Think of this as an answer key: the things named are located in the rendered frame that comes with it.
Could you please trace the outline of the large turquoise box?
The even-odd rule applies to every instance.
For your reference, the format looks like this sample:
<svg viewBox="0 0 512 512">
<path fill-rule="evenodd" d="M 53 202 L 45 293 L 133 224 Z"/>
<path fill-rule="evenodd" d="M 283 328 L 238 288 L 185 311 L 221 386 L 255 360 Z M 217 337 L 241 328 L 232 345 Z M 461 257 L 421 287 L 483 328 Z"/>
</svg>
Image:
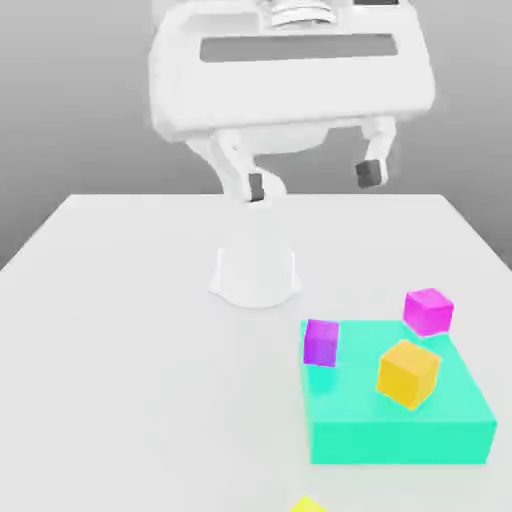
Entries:
<svg viewBox="0 0 512 512">
<path fill-rule="evenodd" d="M 433 393 L 414 411 L 376 389 L 381 356 L 407 339 L 440 357 Z M 419 338 L 400 320 L 342 320 L 337 363 L 301 363 L 313 464 L 483 464 L 497 420 L 447 333 Z"/>
</svg>

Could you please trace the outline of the small magenta cube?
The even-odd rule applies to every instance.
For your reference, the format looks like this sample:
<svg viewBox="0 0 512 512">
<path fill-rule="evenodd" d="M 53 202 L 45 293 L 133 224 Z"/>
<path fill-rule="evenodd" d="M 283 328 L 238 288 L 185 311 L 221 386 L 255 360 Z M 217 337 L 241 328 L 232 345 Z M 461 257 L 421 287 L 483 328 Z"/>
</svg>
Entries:
<svg viewBox="0 0 512 512">
<path fill-rule="evenodd" d="M 450 330 L 454 303 L 435 288 L 406 293 L 402 320 L 420 337 Z"/>
</svg>

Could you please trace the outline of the small yellow cube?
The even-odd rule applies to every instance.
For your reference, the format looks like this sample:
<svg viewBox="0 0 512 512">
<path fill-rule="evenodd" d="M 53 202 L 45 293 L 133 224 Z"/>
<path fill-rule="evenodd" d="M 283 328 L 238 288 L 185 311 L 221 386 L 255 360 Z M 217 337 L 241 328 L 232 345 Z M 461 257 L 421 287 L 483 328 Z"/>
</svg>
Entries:
<svg viewBox="0 0 512 512">
<path fill-rule="evenodd" d="M 301 496 L 289 512 L 328 512 L 327 508 L 310 496 Z"/>
</svg>

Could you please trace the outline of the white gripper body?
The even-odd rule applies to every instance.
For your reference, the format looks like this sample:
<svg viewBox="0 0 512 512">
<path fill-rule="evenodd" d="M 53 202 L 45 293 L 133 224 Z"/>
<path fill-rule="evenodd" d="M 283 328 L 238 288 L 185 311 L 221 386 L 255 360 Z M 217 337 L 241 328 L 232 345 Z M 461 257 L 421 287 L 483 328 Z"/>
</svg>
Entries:
<svg viewBox="0 0 512 512">
<path fill-rule="evenodd" d="M 339 8 L 332 25 L 274 30 L 255 0 L 164 7 L 149 54 L 155 130 L 185 141 L 218 130 L 406 119 L 435 81 L 416 9 Z"/>
</svg>

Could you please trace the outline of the small orange cube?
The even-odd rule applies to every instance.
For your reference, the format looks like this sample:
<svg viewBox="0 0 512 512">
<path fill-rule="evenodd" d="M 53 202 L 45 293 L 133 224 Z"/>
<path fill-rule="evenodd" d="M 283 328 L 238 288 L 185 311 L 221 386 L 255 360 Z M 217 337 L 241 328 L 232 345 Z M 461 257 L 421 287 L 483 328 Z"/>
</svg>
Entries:
<svg viewBox="0 0 512 512">
<path fill-rule="evenodd" d="M 416 410 L 433 393 L 440 364 L 439 355 L 402 339 L 381 356 L 376 389 L 408 410 Z"/>
</svg>

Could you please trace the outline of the small purple cube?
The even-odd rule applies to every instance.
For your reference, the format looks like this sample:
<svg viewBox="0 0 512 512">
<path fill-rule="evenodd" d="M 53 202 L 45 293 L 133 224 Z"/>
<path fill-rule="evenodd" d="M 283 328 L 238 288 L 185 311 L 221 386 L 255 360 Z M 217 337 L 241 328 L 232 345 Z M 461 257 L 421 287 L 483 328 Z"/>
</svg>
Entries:
<svg viewBox="0 0 512 512">
<path fill-rule="evenodd" d="M 303 363 L 333 368 L 337 361 L 340 324 L 333 321 L 309 319 L 307 321 Z"/>
</svg>

